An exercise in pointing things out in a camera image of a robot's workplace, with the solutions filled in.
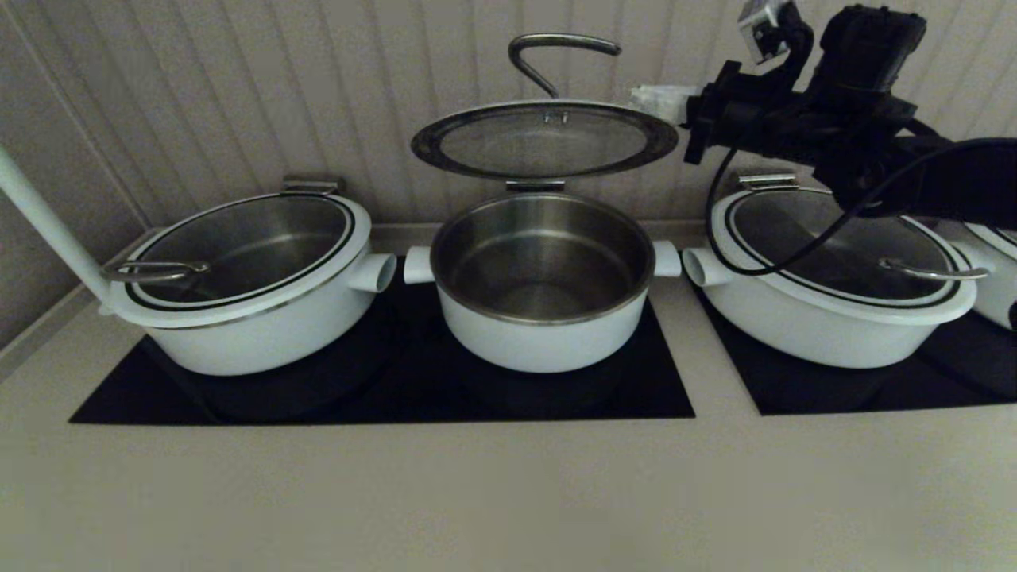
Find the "glass lid with bent handle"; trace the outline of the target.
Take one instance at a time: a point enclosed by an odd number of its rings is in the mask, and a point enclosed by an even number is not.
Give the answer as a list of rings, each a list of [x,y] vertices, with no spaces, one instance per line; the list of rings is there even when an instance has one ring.
[[[629,106],[563,98],[524,61],[527,48],[582,48],[618,56],[600,37],[530,33],[508,43],[508,60],[545,91],[538,100],[497,102],[451,114],[414,135],[412,152],[462,176],[526,184],[626,172],[662,159],[679,142],[671,123]]]

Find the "right white pot with lid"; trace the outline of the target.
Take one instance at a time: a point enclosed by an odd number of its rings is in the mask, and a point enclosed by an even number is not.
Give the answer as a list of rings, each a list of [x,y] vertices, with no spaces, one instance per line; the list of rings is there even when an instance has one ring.
[[[718,256],[753,279],[835,314],[938,325],[973,307],[989,268],[907,216],[851,218],[805,258],[764,274],[817,240],[839,214],[822,189],[740,191],[712,207],[710,235]]]

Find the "white lidded pot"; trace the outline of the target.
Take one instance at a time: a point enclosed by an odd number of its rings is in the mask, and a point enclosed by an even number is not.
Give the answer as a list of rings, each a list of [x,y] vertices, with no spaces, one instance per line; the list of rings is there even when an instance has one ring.
[[[985,226],[948,223],[944,235],[963,244],[973,265],[988,268],[989,275],[978,279],[974,311],[1002,328],[1017,330],[1017,261],[1004,256],[988,242]]]

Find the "wide black glass cooktop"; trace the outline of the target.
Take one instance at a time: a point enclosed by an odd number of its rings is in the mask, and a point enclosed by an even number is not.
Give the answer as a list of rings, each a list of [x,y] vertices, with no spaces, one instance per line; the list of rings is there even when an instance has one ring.
[[[378,426],[693,419],[654,309],[603,361],[564,373],[491,365],[454,339],[432,285],[397,282],[350,332],[254,374],[189,371],[143,338],[70,416],[91,426]]]

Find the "white long-handled pan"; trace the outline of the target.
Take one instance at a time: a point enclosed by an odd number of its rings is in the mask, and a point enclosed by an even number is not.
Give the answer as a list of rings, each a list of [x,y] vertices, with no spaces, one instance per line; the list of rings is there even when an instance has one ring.
[[[0,191],[14,203],[51,249],[95,294],[102,311],[131,323],[108,305],[110,285],[102,274],[107,265],[100,265],[89,255],[58,214],[41,198],[3,146],[0,146]],[[159,329],[137,323],[132,325],[142,328],[177,365],[191,371],[239,376],[299,361],[348,333],[370,309],[375,296],[388,288],[396,272],[396,258],[391,253],[374,253],[369,238],[366,249],[351,268],[290,303],[203,328]],[[126,261],[135,249],[108,265]]]

